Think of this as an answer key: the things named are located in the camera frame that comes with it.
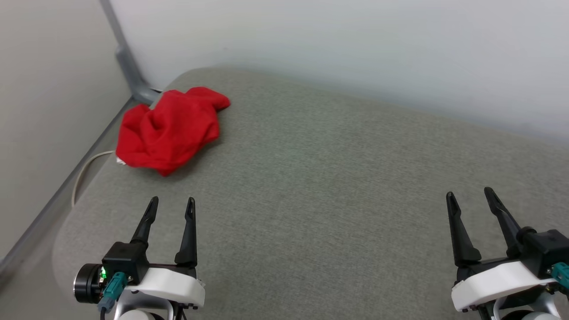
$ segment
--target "red cloth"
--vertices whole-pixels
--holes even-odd
[[[229,105],[226,96],[205,87],[164,92],[153,110],[141,104],[125,113],[117,156],[131,167],[167,176],[217,139],[216,112]]]

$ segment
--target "white wall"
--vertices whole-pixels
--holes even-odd
[[[146,80],[218,63],[569,141],[566,0],[112,0]]]
[[[0,257],[130,97],[98,0],[0,3]]]

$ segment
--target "metal stand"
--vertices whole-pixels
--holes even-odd
[[[115,56],[117,57],[118,64],[121,66],[122,73],[125,75],[126,82],[129,84],[133,98],[144,104],[151,105],[158,99],[159,93],[151,89],[142,80],[141,74],[138,71],[133,55],[126,43],[125,35],[122,33],[121,25],[118,23],[117,16],[114,13],[110,0],[101,0],[101,6],[109,20],[114,36],[117,39],[118,47],[115,51]]]

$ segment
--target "teal connector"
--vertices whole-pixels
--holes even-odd
[[[97,304],[97,309],[99,312],[105,308],[105,313],[109,313],[114,307],[114,302],[121,296],[123,290],[125,290],[126,284],[129,280],[124,272],[115,272],[113,278],[107,284],[105,290],[103,290],[103,297],[101,301]]]
[[[559,262],[551,268],[551,276],[562,286],[569,289],[569,265]]]

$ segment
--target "cable on floor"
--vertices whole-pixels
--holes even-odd
[[[91,162],[93,162],[93,160],[97,159],[98,157],[100,157],[102,155],[111,154],[113,152],[114,152],[114,150],[105,151],[105,152],[101,152],[99,154],[96,154],[96,155],[92,156],[89,160],[87,160],[87,162],[85,163],[83,168],[81,168],[81,171],[79,171],[79,174],[77,175],[77,180],[75,180],[75,185],[73,186],[73,192],[71,192],[71,207],[72,208],[75,206],[75,197],[77,195],[77,188],[79,186],[79,183],[81,183],[81,180],[83,178],[83,173],[85,172],[85,170],[89,167],[89,165],[91,164]]]

